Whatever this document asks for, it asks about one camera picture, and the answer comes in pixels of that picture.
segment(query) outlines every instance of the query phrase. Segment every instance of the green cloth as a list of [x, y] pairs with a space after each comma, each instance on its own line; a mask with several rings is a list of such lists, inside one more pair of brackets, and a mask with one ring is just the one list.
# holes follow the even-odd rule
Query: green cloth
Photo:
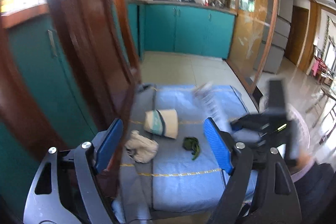
[[193, 160], [196, 160], [201, 152], [200, 144], [198, 142], [198, 139], [195, 137], [185, 137], [183, 140], [182, 147], [187, 151], [193, 151], [192, 152], [192, 155], [194, 155]]

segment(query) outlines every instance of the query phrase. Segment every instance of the person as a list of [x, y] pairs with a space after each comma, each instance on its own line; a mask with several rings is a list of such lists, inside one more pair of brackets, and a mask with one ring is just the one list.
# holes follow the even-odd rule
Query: person
[[289, 169], [300, 202], [302, 223], [333, 223], [336, 211], [336, 176], [328, 163], [317, 164], [300, 150], [297, 165]]

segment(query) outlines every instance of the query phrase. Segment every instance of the glass sliding door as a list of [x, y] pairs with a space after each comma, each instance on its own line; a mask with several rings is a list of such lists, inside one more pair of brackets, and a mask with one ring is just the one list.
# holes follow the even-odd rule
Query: glass sliding door
[[239, 0], [228, 64], [250, 95], [263, 70], [278, 11], [278, 0]]

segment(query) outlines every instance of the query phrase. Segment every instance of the kitchen countertop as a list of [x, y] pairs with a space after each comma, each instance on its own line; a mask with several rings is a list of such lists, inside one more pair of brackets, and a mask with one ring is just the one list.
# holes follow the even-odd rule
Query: kitchen countertop
[[163, 4], [163, 5], [177, 5], [177, 6], [190, 6], [196, 8], [203, 8], [208, 10], [219, 11], [227, 14], [231, 14], [236, 16], [237, 13], [229, 8], [219, 8], [214, 6], [205, 6], [199, 3], [191, 3], [191, 2], [182, 2], [182, 1], [170, 1], [170, 0], [127, 0], [128, 3], [135, 3], [135, 4]]

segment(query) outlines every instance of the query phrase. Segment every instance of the black robotic device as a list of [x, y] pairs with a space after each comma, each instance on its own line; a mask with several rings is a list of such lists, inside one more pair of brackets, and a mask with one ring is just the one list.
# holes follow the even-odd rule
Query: black robotic device
[[[286, 164], [295, 164], [297, 131], [286, 117], [282, 83], [270, 81], [269, 87], [265, 113], [248, 114], [232, 123], [235, 128], [257, 132], [259, 142], [239, 146], [229, 133], [219, 131], [213, 120], [207, 119], [230, 152], [233, 166], [228, 184], [207, 224], [301, 222], [299, 200]], [[120, 120], [114, 121], [104, 134], [73, 150], [49, 149], [28, 193], [25, 224], [119, 223], [95, 176], [106, 168], [115, 150], [122, 132], [120, 125], [122, 127]], [[281, 144], [286, 144], [285, 159], [276, 149]], [[259, 171], [253, 201], [251, 206], [242, 208], [252, 169]], [[76, 174], [77, 190], [70, 184], [71, 172]]]

